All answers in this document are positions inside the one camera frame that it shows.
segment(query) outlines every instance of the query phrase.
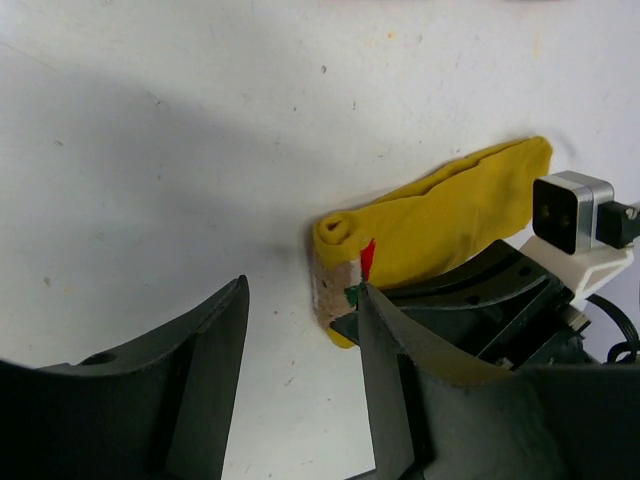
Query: black connector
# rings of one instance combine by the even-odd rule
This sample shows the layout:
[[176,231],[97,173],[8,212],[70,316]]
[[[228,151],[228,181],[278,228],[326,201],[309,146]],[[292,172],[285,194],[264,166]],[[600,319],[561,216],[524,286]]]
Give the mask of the black connector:
[[640,215],[637,208],[614,201],[598,207],[597,240],[621,249],[639,236]]

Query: metal camera housing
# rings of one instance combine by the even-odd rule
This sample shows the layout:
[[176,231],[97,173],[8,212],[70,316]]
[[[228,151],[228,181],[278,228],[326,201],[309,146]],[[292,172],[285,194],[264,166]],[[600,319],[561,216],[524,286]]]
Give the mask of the metal camera housing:
[[538,178],[533,183],[533,231],[569,255],[587,252],[601,244],[596,239],[598,207],[613,197],[609,182],[580,173]]

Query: wire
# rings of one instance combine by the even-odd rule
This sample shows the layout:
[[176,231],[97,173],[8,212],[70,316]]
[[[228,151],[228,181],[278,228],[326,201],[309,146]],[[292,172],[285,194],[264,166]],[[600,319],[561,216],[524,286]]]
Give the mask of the wire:
[[[607,354],[607,363],[635,363],[640,350],[640,337],[633,322],[617,305],[600,295],[594,293],[587,300],[606,313],[618,325],[625,338],[624,342],[616,343],[611,347]],[[628,352],[629,355],[618,360],[618,357],[625,352]]]

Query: folded yellow cloth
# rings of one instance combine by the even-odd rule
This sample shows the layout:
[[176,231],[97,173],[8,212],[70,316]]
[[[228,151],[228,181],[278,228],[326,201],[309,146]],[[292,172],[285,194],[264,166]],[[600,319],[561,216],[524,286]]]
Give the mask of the folded yellow cloth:
[[[314,303],[324,328],[355,309],[363,280],[385,289],[444,273],[531,219],[533,181],[549,171],[542,137],[455,160],[358,210],[313,227]],[[350,342],[330,331],[340,346]]]

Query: brown patch on cloth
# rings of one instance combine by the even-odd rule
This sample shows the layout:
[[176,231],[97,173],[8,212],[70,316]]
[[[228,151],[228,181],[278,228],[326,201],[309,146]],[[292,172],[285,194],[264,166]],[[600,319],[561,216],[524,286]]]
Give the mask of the brown patch on cloth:
[[347,262],[328,270],[318,255],[313,256],[313,306],[318,323],[324,329],[331,326],[336,318],[355,311],[349,304],[345,292],[357,285],[354,278],[360,278],[360,261]]

